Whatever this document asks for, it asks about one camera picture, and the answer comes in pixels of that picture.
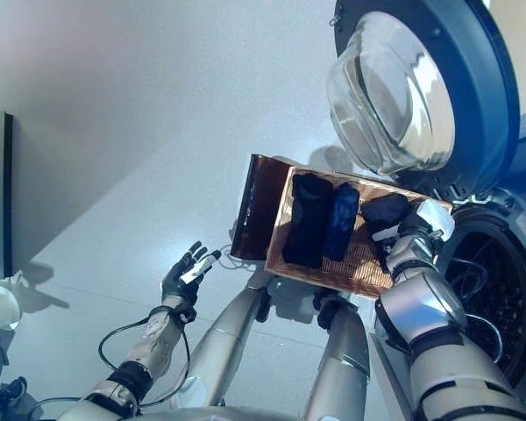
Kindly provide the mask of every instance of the laundry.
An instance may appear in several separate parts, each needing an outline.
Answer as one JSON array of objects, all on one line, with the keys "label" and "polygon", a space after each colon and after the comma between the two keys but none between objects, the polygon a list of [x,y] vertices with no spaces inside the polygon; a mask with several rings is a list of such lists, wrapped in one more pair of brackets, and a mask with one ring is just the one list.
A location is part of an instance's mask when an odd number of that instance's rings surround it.
[{"label": "laundry", "polygon": [[342,261],[345,257],[352,229],[359,212],[359,192],[344,182],[335,191],[333,205],[325,233],[323,257]]},{"label": "laundry", "polygon": [[320,268],[333,185],[314,174],[294,175],[292,222],[282,257],[287,263]]},{"label": "laundry", "polygon": [[395,243],[398,224],[409,214],[412,207],[407,197],[397,193],[378,197],[363,203],[360,213],[365,219],[382,271],[387,274],[386,257]]}]

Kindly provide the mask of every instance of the black joint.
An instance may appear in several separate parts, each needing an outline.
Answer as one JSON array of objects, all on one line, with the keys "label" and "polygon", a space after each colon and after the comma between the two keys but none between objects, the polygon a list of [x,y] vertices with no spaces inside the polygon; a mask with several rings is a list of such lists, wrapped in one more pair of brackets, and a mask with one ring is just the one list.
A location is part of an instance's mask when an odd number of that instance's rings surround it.
[{"label": "black joint", "polygon": [[340,307],[341,303],[339,301],[328,301],[322,307],[322,310],[319,312],[319,315],[317,315],[317,324],[319,325],[319,327],[328,331],[331,328],[331,322],[333,321],[333,318],[337,314]]},{"label": "black joint", "polygon": [[265,291],[265,295],[261,298],[261,306],[255,316],[255,320],[260,323],[267,321],[269,317],[269,311],[271,310],[271,296]]},{"label": "black joint", "polygon": [[442,327],[419,336],[411,344],[411,363],[422,353],[444,345],[463,346],[464,340],[459,330],[454,327]]},{"label": "black joint", "polygon": [[395,282],[398,276],[401,275],[403,271],[413,268],[430,268],[434,271],[437,271],[434,265],[430,264],[427,261],[418,259],[406,260],[394,268],[394,270],[392,271],[392,280]]},{"label": "black joint", "polygon": [[126,361],[121,364],[107,380],[129,389],[137,402],[144,399],[153,384],[152,377],[146,367],[135,361]]},{"label": "black joint", "polygon": [[355,313],[357,313],[359,310],[356,305],[349,303],[340,296],[335,296],[323,305],[322,310],[317,315],[317,324],[319,327],[329,331],[331,328],[331,323],[333,322],[333,318],[342,307],[351,309]]},{"label": "black joint", "polygon": [[378,320],[380,320],[380,323],[382,324],[382,326],[384,327],[384,330],[386,331],[386,334],[388,337],[388,340],[386,341],[386,343],[398,351],[401,351],[403,353],[410,353],[408,343],[403,338],[403,336],[398,332],[398,330],[395,329],[394,324],[392,323],[392,321],[390,320],[389,316],[386,313],[386,309],[384,308],[384,305],[382,304],[381,298],[378,298],[376,300],[374,308],[376,309],[376,316],[378,316]]},{"label": "black joint", "polygon": [[322,287],[319,289],[319,291],[316,292],[314,295],[314,301],[312,302],[314,304],[314,309],[316,311],[320,311],[322,309],[322,301],[327,296],[336,295],[338,292],[331,288],[325,288]]}]

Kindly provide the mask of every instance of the washing machine drum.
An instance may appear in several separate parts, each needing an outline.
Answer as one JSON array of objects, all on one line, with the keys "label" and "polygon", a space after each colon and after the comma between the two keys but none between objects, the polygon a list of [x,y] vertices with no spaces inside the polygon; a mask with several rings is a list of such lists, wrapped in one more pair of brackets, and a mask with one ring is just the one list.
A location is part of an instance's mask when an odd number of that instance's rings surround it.
[{"label": "washing machine drum", "polygon": [[[522,385],[526,210],[495,188],[515,155],[520,110],[495,22],[479,0],[339,0],[331,23],[338,60],[327,93],[339,138],[357,163],[403,187],[470,199],[441,266],[466,310],[500,331],[499,367]],[[475,196],[485,203],[471,204]],[[472,321],[469,333],[497,356],[487,324]]]}]

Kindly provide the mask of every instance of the wicker basket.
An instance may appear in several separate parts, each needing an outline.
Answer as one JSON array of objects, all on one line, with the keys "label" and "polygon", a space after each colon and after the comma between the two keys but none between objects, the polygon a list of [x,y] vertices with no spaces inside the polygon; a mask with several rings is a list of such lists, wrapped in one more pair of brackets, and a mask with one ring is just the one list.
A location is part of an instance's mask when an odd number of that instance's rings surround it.
[{"label": "wicker basket", "polygon": [[[286,263],[282,258],[282,249],[287,241],[292,218],[292,177],[293,175],[307,173],[313,173],[324,178],[331,182],[334,188],[337,188],[344,182],[348,182],[359,191],[360,205],[389,193],[400,193],[406,196],[410,202],[427,199],[428,197],[353,175],[326,173],[302,168],[291,168],[289,170],[287,181],[282,191],[281,205],[274,223],[265,269],[268,272],[299,281],[376,298],[381,291],[392,286],[392,280],[389,275],[382,272],[380,263],[376,260],[374,244],[370,240],[365,221],[360,212],[357,215],[354,231],[343,261],[323,258],[322,267],[313,269]],[[448,211],[451,211],[449,203],[441,202],[441,204]]]}]

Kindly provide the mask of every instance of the white floor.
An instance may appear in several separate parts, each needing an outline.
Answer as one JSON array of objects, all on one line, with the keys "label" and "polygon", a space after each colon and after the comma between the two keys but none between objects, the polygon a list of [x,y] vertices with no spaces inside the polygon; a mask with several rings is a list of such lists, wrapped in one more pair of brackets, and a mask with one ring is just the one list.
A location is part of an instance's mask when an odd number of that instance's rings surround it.
[{"label": "white floor", "polygon": [[[251,153],[352,169],[325,95],[334,3],[0,0],[24,308],[3,382],[24,375],[43,399],[104,378],[100,338],[159,301],[160,279],[193,241],[230,243]],[[193,345],[248,276],[207,276]],[[113,359],[132,338],[113,341]],[[315,318],[273,308],[227,403],[300,414],[326,340]],[[158,390],[182,363],[180,348]],[[366,419],[387,419],[374,378]]]}]

